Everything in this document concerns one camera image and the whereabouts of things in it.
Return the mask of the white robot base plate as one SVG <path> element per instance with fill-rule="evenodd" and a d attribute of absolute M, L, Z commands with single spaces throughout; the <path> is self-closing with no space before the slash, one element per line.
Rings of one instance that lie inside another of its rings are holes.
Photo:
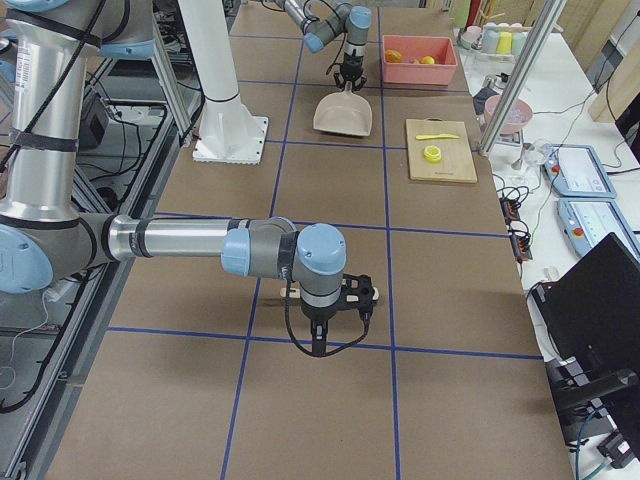
<path fill-rule="evenodd" d="M 239 120 L 223 114 L 202 115 L 193 150 L 196 162 L 256 165 L 262 159 L 269 120 L 242 115 Z"/>

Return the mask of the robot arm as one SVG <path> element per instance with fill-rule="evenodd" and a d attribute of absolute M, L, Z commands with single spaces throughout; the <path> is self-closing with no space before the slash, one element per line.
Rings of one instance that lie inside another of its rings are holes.
<path fill-rule="evenodd" d="M 355 310 L 368 324 L 377 293 L 345 272 L 346 242 L 328 224 L 297 229 L 267 220 L 134 219 L 82 214 L 71 202 L 87 62 L 152 58 L 148 1 L 11 1 L 18 39 L 8 180 L 1 201 L 1 289 L 24 294 L 78 271 L 135 257 L 217 257 L 231 274 L 282 279 L 297 288 L 310 321 L 309 356 L 331 355 L 330 319 Z"/>
<path fill-rule="evenodd" d="M 344 36 L 343 59 L 334 59 L 327 68 L 329 74 L 334 66 L 336 87 L 344 90 L 347 86 L 354 92 L 362 89 L 367 82 L 363 62 L 369 30 L 372 25 L 371 10 L 365 6 L 342 2 L 336 5 L 322 1 L 330 11 L 326 18 L 320 18 L 311 10 L 311 1 L 274 1 L 276 8 L 269 7 L 265 1 L 261 4 L 272 11 L 283 12 L 298 25 L 303 41 L 312 53 L 318 53 L 327 45 Z"/>

